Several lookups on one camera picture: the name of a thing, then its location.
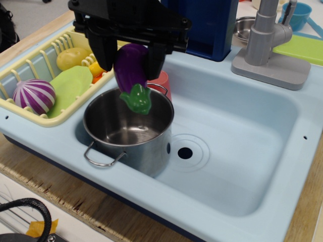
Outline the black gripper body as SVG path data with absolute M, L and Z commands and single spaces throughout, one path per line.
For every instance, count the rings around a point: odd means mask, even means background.
M 109 39 L 185 52 L 192 22 L 160 1 L 69 1 L 77 32 L 91 48 Z

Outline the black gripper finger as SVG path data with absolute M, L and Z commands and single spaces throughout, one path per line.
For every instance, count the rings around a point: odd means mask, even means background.
M 154 80 L 159 77 L 162 70 L 167 46 L 165 44 L 154 44 L 148 47 L 148 53 L 145 60 L 145 74 L 147 80 Z
M 87 32 L 86 37 L 100 67 L 105 71 L 110 71 L 118 51 L 117 40 L 95 35 L 92 32 Z

